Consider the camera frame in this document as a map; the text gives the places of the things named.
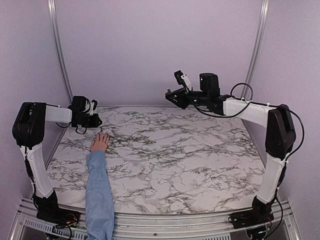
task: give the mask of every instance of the gray wall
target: gray wall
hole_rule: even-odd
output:
[[[68,103],[46,1],[0,2],[0,89],[0,233],[7,239],[21,198],[32,192],[11,132],[20,106],[25,101]],[[60,131],[47,124],[45,159]]]
[[[270,1],[262,51],[253,79],[255,101],[286,103],[303,120],[305,143],[289,160],[280,196],[288,198],[302,239],[320,236],[320,1]],[[259,150],[265,132],[249,124]],[[297,146],[301,127],[295,121]]]
[[[257,0],[57,0],[72,90],[100,105],[171,105],[182,70],[218,74],[222,93],[242,82],[259,21]]]

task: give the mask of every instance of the blue sleeve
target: blue sleeve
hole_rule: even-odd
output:
[[[86,158],[89,178],[85,192],[85,223],[88,240],[112,240],[115,210],[106,172],[105,152]]]

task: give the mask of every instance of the marble tabletop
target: marble tabletop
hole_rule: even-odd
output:
[[[251,206],[264,166],[239,118],[175,107],[97,112],[110,133],[106,162],[116,212],[198,214]],[[85,207],[86,156],[99,131],[65,132],[47,168],[60,204]]]

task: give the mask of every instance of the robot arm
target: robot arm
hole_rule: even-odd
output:
[[[70,124],[72,127],[97,128],[102,124],[97,113],[97,101],[90,102],[84,96],[74,96],[68,108],[44,102],[24,102],[12,128],[13,137],[22,152],[27,174],[33,186],[33,201],[38,209],[39,219],[61,224],[70,213],[58,206],[58,199],[46,172],[42,141],[45,122]]]
[[[293,120],[286,105],[269,106],[237,99],[231,95],[220,95],[218,76],[213,73],[200,74],[201,91],[193,91],[186,74],[174,73],[180,88],[168,92],[165,98],[176,106],[185,109],[193,105],[204,113],[199,106],[206,107],[219,118],[238,117],[266,128],[265,147],[267,162],[262,184],[252,202],[252,210],[231,215],[234,228],[243,228],[252,224],[261,224],[274,217],[271,206],[286,171],[286,157],[293,149],[296,132]]]

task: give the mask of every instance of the wire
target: wire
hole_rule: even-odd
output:
[[[48,105],[48,106],[52,106],[52,107],[60,108],[58,105],[52,105],[52,104],[48,104],[48,103],[46,103],[46,105]]]
[[[85,128],[84,132],[78,132],[78,125],[75,127],[75,132],[80,135],[84,135],[87,132],[87,128]]]
[[[211,113],[212,113],[212,111],[210,111],[210,110],[202,110],[202,109],[200,109],[199,107],[197,107],[197,106],[196,106],[195,104],[193,104],[193,103],[192,103],[192,105],[194,106],[194,108],[195,108],[199,113],[202,113],[202,114],[204,114],[204,115],[206,115],[206,116],[209,116],[209,117],[218,118],[218,119],[231,119],[231,118],[237,117],[238,115],[242,114],[242,113],[244,112],[244,110],[246,110],[246,109],[249,107],[249,105],[252,103],[251,100],[252,100],[253,97],[254,97],[254,90],[253,90],[253,88],[252,88],[248,83],[239,82],[239,83],[237,83],[236,85],[234,85],[234,86],[232,87],[231,91],[230,91],[230,95],[231,95],[232,98],[234,98],[234,99],[236,99],[236,100],[241,100],[239,97],[235,97],[235,96],[233,95],[233,92],[234,92],[235,88],[236,88],[237,86],[240,86],[240,85],[245,85],[245,86],[247,86],[248,88],[250,88],[250,90],[251,90],[251,96],[250,96],[250,100],[249,100],[249,102],[247,103],[247,105],[246,105],[242,110],[240,110],[238,113],[236,113],[236,114],[234,114],[234,115],[231,115],[231,116],[211,115],[211,114],[208,114],[208,113],[205,113],[205,112],[211,112]]]
[[[71,122],[69,122],[66,126],[61,126],[57,122],[55,124],[57,124],[60,128],[67,129],[71,125]]]
[[[300,118],[300,117],[298,116],[298,114],[296,114],[294,111],[292,111],[292,110],[290,110],[290,109],[287,109],[287,108],[284,108],[284,107],[281,107],[281,106],[278,106],[278,108],[284,109],[284,110],[288,111],[289,113],[295,115],[296,118],[299,120],[299,122],[300,122],[300,124],[301,124],[301,129],[302,129],[301,142],[300,142],[299,146],[298,146],[295,150],[293,150],[291,153],[289,153],[288,157],[286,158],[286,160],[288,160],[288,158],[289,158],[290,156],[292,156],[292,154],[294,154],[296,151],[298,151],[298,150],[301,148],[302,144],[304,143],[304,140],[305,140],[305,127],[304,127],[304,124],[303,124],[301,118]]]
[[[305,127],[304,127],[304,124],[303,124],[301,118],[300,118],[299,115],[296,114],[294,111],[292,111],[292,110],[290,110],[290,109],[288,109],[288,108],[285,108],[285,107],[283,107],[283,106],[281,106],[281,105],[270,105],[270,104],[266,104],[266,103],[261,103],[261,102],[252,101],[253,96],[254,96],[254,90],[253,90],[253,88],[252,88],[248,83],[245,83],[245,82],[240,82],[240,83],[237,83],[236,85],[233,86],[233,88],[232,88],[231,91],[230,91],[230,95],[231,95],[232,98],[237,99],[237,100],[241,100],[240,98],[233,96],[233,91],[234,91],[234,89],[235,89],[237,86],[239,86],[239,85],[245,85],[245,86],[247,86],[248,88],[250,88],[250,90],[251,90],[251,96],[250,96],[250,100],[249,100],[248,104],[247,104],[241,111],[239,111],[238,113],[236,113],[236,114],[234,114],[234,115],[231,115],[231,116],[211,115],[211,114],[205,113],[205,112],[211,112],[211,111],[200,109],[199,107],[195,106],[193,103],[192,103],[192,104],[193,104],[194,108],[195,108],[198,112],[202,113],[203,115],[206,115],[206,116],[209,116],[209,117],[213,117],[213,118],[219,118],[219,119],[234,118],[234,117],[240,115],[241,113],[243,113],[243,112],[249,107],[250,104],[256,104],[256,105],[261,105],[261,106],[268,106],[268,107],[271,107],[271,108],[279,108],[279,109],[286,110],[287,112],[293,114],[293,115],[299,120],[299,122],[300,122],[301,129],[302,129],[302,137],[301,137],[301,142],[300,142],[300,144],[298,145],[298,147],[297,147],[295,150],[293,150],[291,153],[289,153],[288,157],[286,158],[286,160],[288,160],[289,157],[291,157],[295,152],[297,152],[297,151],[301,148],[301,146],[302,146],[302,144],[304,143],[304,140],[305,140]]]
[[[70,235],[69,235],[69,238],[67,240],[70,240],[72,238],[72,229],[71,229],[71,227],[68,225],[68,223],[65,220],[63,220],[63,221],[62,220],[58,220],[58,221],[63,223],[63,225],[56,225],[55,228],[56,229],[61,229],[63,227],[68,227]]]
[[[269,234],[267,235],[264,239],[267,239],[269,238],[272,234],[274,234],[274,232],[280,227],[281,223],[282,223],[282,220],[284,219],[284,209],[280,203],[280,201],[278,200],[278,197],[275,197],[275,200],[278,202],[280,208],[281,208],[281,218],[280,218],[280,221],[278,223],[278,225],[275,227],[275,229]]]
[[[267,217],[266,219],[268,219],[268,220],[269,220],[269,222],[270,222],[269,229],[271,229],[271,228],[272,228],[273,223],[272,223],[272,221],[271,221],[270,217]]]
[[[76,216],[75,216],[74,214],[72,214],[72,213],[67,214],[67,216],[69,216],[69,215],[72,215],[72,216],[73,216],[73,220],[74,220],[75,222],[77,221],[77,218],[76,218]]]
[[[202,111],[202,110],[201,110],[200,108],[198,108],[197,106],[195,106],[195,105],[193,105],[193,106],[194,106],[194,108],[195,108],[198,112],[200,112],[200,113],[202,113],[202,114],[204,114],[204,115],[207,115],[207,116],[209,116],[209,117],[218,118],[218,119],[231,119],[231,118],[234,118],[234,117],[242,114],[242,113],[244,112],[244,110],[246,110],[251,103],[252,103],[252,102],[249,101],[249,102],[247,103],[247,105],[246,105],[241,111],[239,111],[238,113],[236,113],[236,114],[234,114],[234,115],[231,115],[231,116],[211,115],[211,114],[205,113],[204,111]]]
[[[247,87],[251,90],[251,96],[250,96],[250,100],[249,100],[249,101],[251,101],[251,100],[254,98],[254,90],[253,90],[252,86],[250,86],[248,83],[245,83],[245,82],[239,82],[239,83],[237,83],[236,85],[233,86],[233,88],[232,88],[231,91],[230,91],[231,97],[234,98],[234,99],[237,99],[237,100],[241,100],[241,98],[235,97],[235,96],[232,94],[232,93],[234,92],[235,88],[238,87],[238,86],[240,86],[240,85],[245,85],[245,86],[247,86]]]
[[[39,207],[36,204],[36,183],[33,179],[31,179],[32,183],[33,183],[33,205],[35,206],[36,210],[39,212]]]

